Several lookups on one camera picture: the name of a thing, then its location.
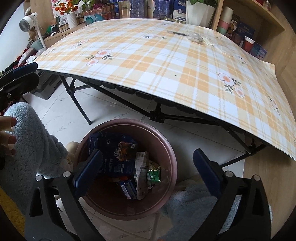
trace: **hand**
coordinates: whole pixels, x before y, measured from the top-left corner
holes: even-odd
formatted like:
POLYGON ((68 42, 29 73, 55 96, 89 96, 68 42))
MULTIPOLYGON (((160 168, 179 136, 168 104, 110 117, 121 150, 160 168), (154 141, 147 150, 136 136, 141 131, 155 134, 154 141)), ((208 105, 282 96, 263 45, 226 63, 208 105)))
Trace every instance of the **hand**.
POLYGON ((16 123, 17 120, 14 117, 0 116, 0 144, 2 145, 1 149, 4 149, 7 155, 15 154, 15 149, 13 147, 17 142, 17 138, 5 131, 14 131, 16 123))

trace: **yellow cushion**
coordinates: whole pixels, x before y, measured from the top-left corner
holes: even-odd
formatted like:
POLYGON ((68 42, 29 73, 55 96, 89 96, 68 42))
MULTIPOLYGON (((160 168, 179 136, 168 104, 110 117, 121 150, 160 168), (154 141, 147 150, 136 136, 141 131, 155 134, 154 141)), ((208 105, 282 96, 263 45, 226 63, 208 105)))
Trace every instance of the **yellow cushion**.
POLYGON ((0 205, 14 227, 24 236, 25 217, 22 215, 15 202, 7 196, 2 188, 0 188, 0 205))

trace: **table frame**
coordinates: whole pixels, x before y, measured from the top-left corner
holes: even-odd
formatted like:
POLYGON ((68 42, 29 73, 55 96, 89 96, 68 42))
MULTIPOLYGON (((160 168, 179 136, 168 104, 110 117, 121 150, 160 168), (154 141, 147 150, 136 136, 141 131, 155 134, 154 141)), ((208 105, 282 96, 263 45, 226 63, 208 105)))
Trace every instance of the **table frame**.
MULTIPOLYGON (((225 129, 225 131, 227 131, 246 151, 245 154, 237 157, 237 158, 234 158, 233 160, 231 161, 228 161, 222 165, 220 165, 220 167, 226 167, 226 166, 229 166, 233 163, 236 163, 240 160, 243 160, 249 156, 252 156, 254 154, 256 154, 257 152, 259 152, 260 150, 264 149, 266 146, 268 146, 267 143, 263 142, 261 145, 257 146, 256 147, 256 144, 255 144, 255 136, 252 137, 252 142, 251 142, 251 145, 248 146, 235 132, 240 132, 240 133, 246 133, 246 131, 236 127, 236 126, 233 126, 223 120, 220 120, 220 119, 217 119, 215 117, 212 117, 212 116, 209 116, 205 113, 202 113, 202 112, 199 112, 199 111, 196 111, 196 110, 193 110, 189 107, 186 107, 186 106, 181 106, 182 107, 182 111, 186 112, 186 113, 189 113, 191 114, 193 111, 194 113, 196 113, 197 115, 197 118, 194 118, 194 117, 187 117, 187 116, 180 116, 180 115, 168 115, 168 114, 164 114, 161 112, 161 105, 164 104, 164 105, 167 105, 167 106, 175 106, 175 103, 172 102, 172 101, 169 101, 169 100, 165 100, 165 99, 162 99, 162 98, 159 98, 159 97, 153 97, 152 95, 150 94, 146 94, 146 93, 143 93, 143 92, 137 92, 136 95, 139 96, 139 97, 142 97, 144 99, 148 99, 148 100, 156 100, 157 102, 157 105, 156 105, 156 108, 155 110, 153 111, 145 111, 144 109, 132 104, 131 102, 113 94, 112 92, 102 88, 101 86, 99 85, 96 85, 96 84, 92 84, 90 82, 88 82, 87 84, 85 85, 82 85, 82 86, 79 86, 79 87, 75 87, 74 83, 76 81, 76 79, 78 79, 79 77, 73 77, 73 80, 71 82, 70 85, 68 85, 65 77, 63 75, 65 74, 58 74, 59 77, 61 78, 61 81, 63 83, 63 85, 65 86, 65 89, 67 91, 67 93, 70 95, 71 99, 73 100, 74 104, 77 106, 77 108, 79 109, 79 111, 81 112, 81 114, 83 115, 83 117, 86 119, 86 121, 88 122, 89 125, 92 124, 92 122, 90 121, 90 119, 87 117, 86 113, 84 112, 84 110, 82 109, 81 105, 79 104, 79 102, 77 101, 77 99, 75 98, 74 96, 74 93, 75 91, 78 91, 78 90, 83 90, 83 89, 87 89, 87 88, 94 88, 95 90, 97 91, 100 91, 101 93, 111 97, 112 99, 126 105, 127 107, 145 115, 146 117, 148 117, 150 120, 152 121, 156 121, 156 122, 159 122, 159 123, 164 123, 165 119, 169 119, 169 120, 176 120, 176 121, 185 121, 185 122, 193 122, 193 123, 199 123, 199 124, 205 124, 205 125, 213 125, 213 126, 221 126, 223 129, 225 129)), ((116 86, 115 84, 112 84, 112 83, 108 83, 108 82, 104 82, 104 86, 106 87, 110 87, 112 89, 114 89, 115 87, 118 87, 120 88, 121 91, 125 92, 125 93, 131 93, 131 92, 135 92, 135 90, 133 89, 130 89, 130 88, 127 88, 127 87, 123 87, 123 86, 116 86)))

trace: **table leg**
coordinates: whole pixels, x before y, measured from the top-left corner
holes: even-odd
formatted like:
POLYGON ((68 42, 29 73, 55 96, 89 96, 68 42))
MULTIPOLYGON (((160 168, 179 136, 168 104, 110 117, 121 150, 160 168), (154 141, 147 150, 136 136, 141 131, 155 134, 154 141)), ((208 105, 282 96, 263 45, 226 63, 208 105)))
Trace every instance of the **table leg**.
POLYGON ((61 81, 63 83, 63 85, 65 86, 65 89, 67 91, 67 93, 70 95, 71 99, 73 100, 74 104, 77 106, 78 110, 80 111, 80 113, 83 115, 83 117, 86 119, 87 123, 89 125, 92 124, 92 122, 90 121, 90 119, 87 117, 86 113, 84 112, 84 110, 82 109, 81 105, 78 103, 77 99, 74 96, 75 90, 72 90, 70 88, 70 86, 68 85, 66 79, 64 76, 59 75, 61 78, 61 81))

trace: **fan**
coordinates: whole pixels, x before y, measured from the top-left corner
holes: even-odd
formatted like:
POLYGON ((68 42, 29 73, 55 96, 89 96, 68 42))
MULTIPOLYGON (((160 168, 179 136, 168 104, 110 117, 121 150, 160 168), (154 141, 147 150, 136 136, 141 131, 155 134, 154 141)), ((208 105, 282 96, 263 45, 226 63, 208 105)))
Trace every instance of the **fan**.
POLYGON ((38 27, 38 21, 37 21, 37 13, 34 12, 28 16, 24 16, 22 20, 20 21, 20 29, 23 32, 28 32, 31 28, 35 27, 35 30, 40 38, 40 41, 43 45, 43 48, 47 49, 45 46, 45 43, 43 41, 42 35, 40 33, 39 27, 38 27))

